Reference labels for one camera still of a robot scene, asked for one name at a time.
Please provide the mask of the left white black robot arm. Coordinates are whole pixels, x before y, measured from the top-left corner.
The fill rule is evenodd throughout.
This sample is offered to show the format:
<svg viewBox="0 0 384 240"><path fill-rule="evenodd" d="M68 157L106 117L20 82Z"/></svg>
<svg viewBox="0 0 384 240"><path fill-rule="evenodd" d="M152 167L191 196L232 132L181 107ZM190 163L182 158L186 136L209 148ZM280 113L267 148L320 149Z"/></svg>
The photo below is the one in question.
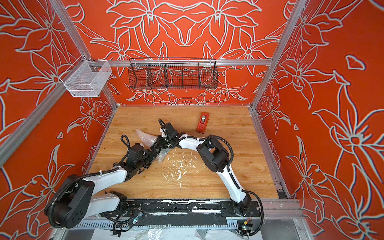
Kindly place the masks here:
<svg viewBox="0 0 384 240"><path fill-rule="evenodd" d="M145 149L135 144L110 170L83 176L70 175L44 209L50 225L57 229L70 229L89 216L122 210L127 206L124 195L109 193L96 197L96 194L125 183L148 169L160 152L161 148L157 145Z"/></svg>

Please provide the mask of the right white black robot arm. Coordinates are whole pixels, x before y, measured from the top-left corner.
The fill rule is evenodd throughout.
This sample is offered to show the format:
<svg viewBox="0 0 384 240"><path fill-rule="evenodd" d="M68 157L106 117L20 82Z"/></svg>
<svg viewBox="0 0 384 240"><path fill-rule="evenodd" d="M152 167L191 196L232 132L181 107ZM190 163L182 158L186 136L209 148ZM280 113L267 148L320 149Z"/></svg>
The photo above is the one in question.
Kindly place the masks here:
<svg viewBox="0 0 384 240"><path fill-rule="evenodd" d="M158 136L155 147L161 149L188 149L199 153L206 167L218 174L227 188L234 212L244 216L249 212L252 198L246 193L236 178L232 169L234 151L224 138L209 135L198 138L186 133L179 133L171 123L159 119L161 134Z"/></svg>

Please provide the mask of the pink bubble wrap sheet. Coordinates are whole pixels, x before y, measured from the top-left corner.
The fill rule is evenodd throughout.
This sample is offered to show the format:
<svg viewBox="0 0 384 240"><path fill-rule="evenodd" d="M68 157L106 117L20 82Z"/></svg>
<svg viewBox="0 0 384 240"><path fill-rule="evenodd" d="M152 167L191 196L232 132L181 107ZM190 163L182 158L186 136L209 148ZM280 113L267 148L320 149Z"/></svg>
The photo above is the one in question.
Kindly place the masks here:
<svg viewBox="0 0 384 240"><path fill-rule="evenodd" d="M142 143L148 148L154 146L158 138L157 136L144 133L139 129L136 129L136 134L138 135ZM156 157L159 163L161 163L166 158L169 151L169 149L161 149L159 155Z"/></svg>

